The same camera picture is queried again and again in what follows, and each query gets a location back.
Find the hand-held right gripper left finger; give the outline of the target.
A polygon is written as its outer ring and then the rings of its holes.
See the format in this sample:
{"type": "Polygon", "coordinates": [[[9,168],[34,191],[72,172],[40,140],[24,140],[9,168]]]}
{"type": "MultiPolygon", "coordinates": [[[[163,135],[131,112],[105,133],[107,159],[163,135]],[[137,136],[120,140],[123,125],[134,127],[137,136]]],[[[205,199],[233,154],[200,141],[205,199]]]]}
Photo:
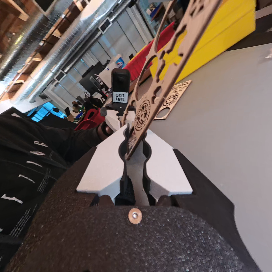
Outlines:
{"type": "Polygon", "coordinates": [[[121,127],[97,147],[76,191],[107,195],[116,205],[130,205],[130,182],[127,176],[127,138],[129,125],[121,127]]]}

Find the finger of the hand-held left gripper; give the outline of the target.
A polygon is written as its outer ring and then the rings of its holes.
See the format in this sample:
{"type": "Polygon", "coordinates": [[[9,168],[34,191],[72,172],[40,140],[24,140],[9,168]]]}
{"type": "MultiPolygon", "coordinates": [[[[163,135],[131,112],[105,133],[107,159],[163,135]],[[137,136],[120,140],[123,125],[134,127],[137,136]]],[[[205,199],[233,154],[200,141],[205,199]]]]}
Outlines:
{"type": "Polygon", "coordinates": [[[124,111],[123,114],[123,125],[129,124],[132,125],[135,119],[135,111],[124,111]]]}
{"type": "Polygon", "coordinates": [[[116,110],[106,111],[106,124],[111,128],[113,132],[118,131],[121,127],[121,121],[119,119],[119,112],[116,110]]]}

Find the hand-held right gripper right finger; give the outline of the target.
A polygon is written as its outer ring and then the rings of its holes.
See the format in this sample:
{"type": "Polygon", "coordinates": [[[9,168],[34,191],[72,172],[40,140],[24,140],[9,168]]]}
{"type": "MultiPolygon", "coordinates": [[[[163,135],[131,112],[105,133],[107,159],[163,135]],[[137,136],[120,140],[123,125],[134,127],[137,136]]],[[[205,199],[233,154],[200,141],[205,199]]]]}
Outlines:
{"type": "Polygon", "coordinates": [[[151,206],[161,196],[191,195],[193,192],[175,151],[154,132],[147,131],[143,139],[143,189],[151,206]]]}

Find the wooden sheet with large gears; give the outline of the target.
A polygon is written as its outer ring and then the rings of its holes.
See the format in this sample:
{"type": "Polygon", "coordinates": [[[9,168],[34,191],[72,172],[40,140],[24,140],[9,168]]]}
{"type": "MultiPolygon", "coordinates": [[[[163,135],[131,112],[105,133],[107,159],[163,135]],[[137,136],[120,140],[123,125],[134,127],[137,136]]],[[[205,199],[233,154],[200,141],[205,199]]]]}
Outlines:
{"type": "Polygon", "coordinates": [[[159,110],[159,113],[165,109],[168,109],[168,112],[162,117],[158,117],[159,114],[157,114],[154,120],[165,120],[191,83],[192,80],[188,80],[174,85],[159,110]]]}

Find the wooden sheet with round holes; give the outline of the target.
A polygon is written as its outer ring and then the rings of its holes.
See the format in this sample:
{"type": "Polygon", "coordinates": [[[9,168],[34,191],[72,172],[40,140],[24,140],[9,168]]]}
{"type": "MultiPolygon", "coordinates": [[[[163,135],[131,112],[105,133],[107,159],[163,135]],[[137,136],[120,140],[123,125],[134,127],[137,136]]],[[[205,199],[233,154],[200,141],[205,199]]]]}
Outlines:
{"type": "Polygon", "coordinates": [[[165,48],[158,51],[158,41],[160,38],[160,31],[163,27],[165,20],[169,12],[172,10],[176,1],[170,1],[163,16],[161,25],[155,36],[154,41],[151,44],[148,55],[146,56],[145,64],[134,87],[134,91],[128,99],[128,104],[124,110],[124,115],[121,121],[121,125],[124,126],[127,120],[129,109],[134,106],[135,118],[129,129],[129,138],[127,140],[127,152],[125,159],[130,160],[140,141],[143,139],[148,128],[153,122],[156,115],[159,113],[162,104],[166,97],[170,93],[176,80],[184,69],[190,56],[192,55],[195,47],[199,43],[206,28],[217,12],[221,5],[220,0],[193,0],[189,2],[185,15],[182,17],[175,33],[170,41],[166,44],[165,48]],[[168,70],[163,79],[160,79],[160,75],[166,68],[166,57],[173,52],[176,43],[180,36],[184,36],[177,51],[179,57],[178,63],[169,65],[168,70]],[[144,75],[146,68],[152,62],[154,58],[158,59],[158,65],[156,74],[148,91],[140,96],[138,89],[140,86],[140,80],[144,75]]]}

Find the person's left forearm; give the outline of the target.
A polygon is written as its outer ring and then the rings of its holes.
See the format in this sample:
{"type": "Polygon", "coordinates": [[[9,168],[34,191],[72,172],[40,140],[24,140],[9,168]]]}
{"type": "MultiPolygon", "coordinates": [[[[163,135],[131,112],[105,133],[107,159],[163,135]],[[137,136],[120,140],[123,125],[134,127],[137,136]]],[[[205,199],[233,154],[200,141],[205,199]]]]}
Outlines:
{"type": "Polygon", "coordinates": [[[79,131],[72,128],[45,127],[45,134],[50,145],[69,164],[75,163],[102,142],[97,134],[97,127],[79,131]]]}

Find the grey desk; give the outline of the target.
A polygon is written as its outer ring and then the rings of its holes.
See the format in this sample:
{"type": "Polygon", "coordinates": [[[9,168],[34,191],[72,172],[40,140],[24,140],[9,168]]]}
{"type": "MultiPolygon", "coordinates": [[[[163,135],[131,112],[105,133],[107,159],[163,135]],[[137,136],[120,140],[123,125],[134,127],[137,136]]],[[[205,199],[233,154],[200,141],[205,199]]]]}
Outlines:
{"type": "Polygon", "coordinates": [[[177,148],[235,205],[236,225],[262,271],[271,271],[271,43],[226,51],[150,129],[177,148]]]}

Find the person's left hand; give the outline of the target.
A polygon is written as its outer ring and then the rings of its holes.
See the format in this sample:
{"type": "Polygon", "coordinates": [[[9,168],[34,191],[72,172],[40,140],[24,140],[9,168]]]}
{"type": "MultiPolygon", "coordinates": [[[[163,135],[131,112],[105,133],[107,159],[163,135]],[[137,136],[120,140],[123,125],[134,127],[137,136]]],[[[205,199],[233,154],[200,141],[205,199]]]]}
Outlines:
{"type": "Polygon", "coordinates": [[[112,133],[113,130],[110,128],[110,126],[107,125],[106,121],[97,127],[97,134],[101,141],[104,141],[106,138],[111,136],[112,133]]]}

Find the white box with blue label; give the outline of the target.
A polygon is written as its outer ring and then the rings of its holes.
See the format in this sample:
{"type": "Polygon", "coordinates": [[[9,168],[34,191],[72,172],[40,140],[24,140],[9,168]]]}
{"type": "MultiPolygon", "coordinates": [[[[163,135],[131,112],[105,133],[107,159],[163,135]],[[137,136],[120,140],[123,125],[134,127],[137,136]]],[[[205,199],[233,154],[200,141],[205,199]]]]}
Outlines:
{"type": "Polygon", "coordinates": [[[111,72],[113,69],[123,69],[127,64],[125,63],[123,56],[121,54],[113,57],[109,64],[106,65],[104,70],[98,75],[103,83],[110,88],[111,87],[111,72]]]}

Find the red plastic bin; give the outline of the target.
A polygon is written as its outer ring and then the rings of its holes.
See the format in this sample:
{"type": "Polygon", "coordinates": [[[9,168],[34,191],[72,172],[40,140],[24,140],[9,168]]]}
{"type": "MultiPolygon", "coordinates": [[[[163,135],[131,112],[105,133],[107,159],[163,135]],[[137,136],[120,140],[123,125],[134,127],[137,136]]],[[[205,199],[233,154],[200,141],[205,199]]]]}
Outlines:
{"type": "MultiPolygon", "coordinates": [[[[158,41],[158,47],[157,50],[159,51],[161,48],[163,48],[172,38],[173,34],[175,33],[174,30],[174,24],[175,22],[172,22],[170,25],[168,25],[162,32],[158,41]]],[[[152,40],[148,45],[144,46],[137,54],[134,56],[128,64],[125,66],[125,69],[130,72],[131,75],[131,81],[136,80],[146,61],[146,57],[151,49],[151,45],[154,40],[152,40]]]]}

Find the black monitor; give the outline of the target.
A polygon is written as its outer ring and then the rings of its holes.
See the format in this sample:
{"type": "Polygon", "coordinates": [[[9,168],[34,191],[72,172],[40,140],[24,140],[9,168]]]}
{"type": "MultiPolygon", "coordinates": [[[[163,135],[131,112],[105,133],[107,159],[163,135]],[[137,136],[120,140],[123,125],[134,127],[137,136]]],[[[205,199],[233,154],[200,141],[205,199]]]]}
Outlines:
{"type": "Polygon", "coordinates": [[[100,87],[101,84],[96,81],[98,75],[106,68],[108,64],[102,64],[98,61],[95,65],[91,65],[90,68],[82,75],[82,79],[79,83],[85,88],[87,91],[91,90],[92,88],[100,87]]]}

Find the person's black printed shirt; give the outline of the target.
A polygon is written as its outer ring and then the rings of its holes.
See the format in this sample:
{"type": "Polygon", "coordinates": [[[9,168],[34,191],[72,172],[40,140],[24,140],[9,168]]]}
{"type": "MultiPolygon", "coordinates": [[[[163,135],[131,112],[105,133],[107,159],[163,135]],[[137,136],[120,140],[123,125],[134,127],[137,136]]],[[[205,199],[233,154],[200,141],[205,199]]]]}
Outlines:
{"type": "Polygon", "coordinates": [[[46,127],[1,115],[1,271],[18,251],[48,191],[70,166],[65,143],[71,128],[46,127]]]}

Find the yellow plastic bin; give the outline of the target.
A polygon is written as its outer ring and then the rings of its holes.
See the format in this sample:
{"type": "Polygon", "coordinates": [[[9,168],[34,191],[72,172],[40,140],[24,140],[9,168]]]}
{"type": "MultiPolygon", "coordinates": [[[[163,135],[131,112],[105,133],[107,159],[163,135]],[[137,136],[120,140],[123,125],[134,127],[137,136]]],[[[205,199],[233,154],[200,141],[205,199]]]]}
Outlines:
{"type": "Polygon", "coordinates": [[[222,1],[176,83],[251,34],[255,8],[255,0],[222,1]]]}

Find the silver ventilation duct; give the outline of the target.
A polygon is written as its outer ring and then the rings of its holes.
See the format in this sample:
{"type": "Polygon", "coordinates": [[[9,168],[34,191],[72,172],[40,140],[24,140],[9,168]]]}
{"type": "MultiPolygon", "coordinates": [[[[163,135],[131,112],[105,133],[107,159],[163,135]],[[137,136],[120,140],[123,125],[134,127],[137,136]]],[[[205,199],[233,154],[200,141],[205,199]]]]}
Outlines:
{"type": "Polygon", "coordinates": [[[46,57],[29,75],[10,102],[18,105],[27,99],[29,103],[35,100],[46,86],[63,70],[63,66],[83,46],[83,43],[123,8],[126,9],[130,1],[90,1],[81,11],[69,28],[52,47],[46,57]]]}
{"type": "Polygon", "coordinates": [[[1,58],[0,80],[11,81],[28,57],[38,47],[72,0],[33,1],[37,10],[11,41],[7,53],[1,58]]]}

